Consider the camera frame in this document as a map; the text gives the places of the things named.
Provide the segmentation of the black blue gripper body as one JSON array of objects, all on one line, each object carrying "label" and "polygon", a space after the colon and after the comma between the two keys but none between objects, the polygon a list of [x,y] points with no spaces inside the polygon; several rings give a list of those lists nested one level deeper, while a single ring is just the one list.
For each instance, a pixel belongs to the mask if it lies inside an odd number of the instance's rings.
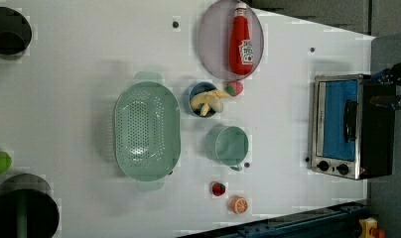
[{"label": "black blue gripper body", "polygon": [[[385,86],[401,87],[401,62],[390,68],[385,68],[370,78],[371,82]],[[389,110],[401,110],[401,95],[373,96],[370,103]]]}]

